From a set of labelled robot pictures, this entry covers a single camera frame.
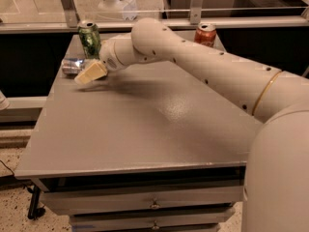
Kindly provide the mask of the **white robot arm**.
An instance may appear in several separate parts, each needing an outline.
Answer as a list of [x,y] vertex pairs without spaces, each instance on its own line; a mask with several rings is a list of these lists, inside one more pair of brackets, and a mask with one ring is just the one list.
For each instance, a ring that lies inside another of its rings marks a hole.
[[241,232],[309,230],[309,83],[306,78],[187,41],[154,18],[104,42],[75,79],[86,84],[132,64],[170,61],[262,127],[246,164]]

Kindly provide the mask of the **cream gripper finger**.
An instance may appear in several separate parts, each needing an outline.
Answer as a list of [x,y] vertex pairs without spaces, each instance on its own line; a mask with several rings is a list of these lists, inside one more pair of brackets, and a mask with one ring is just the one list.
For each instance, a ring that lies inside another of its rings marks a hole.
[[101,61],[93,61],[80,72],[74,79],[78,85],[88,84],[101,77],[107,76],[108,70]]

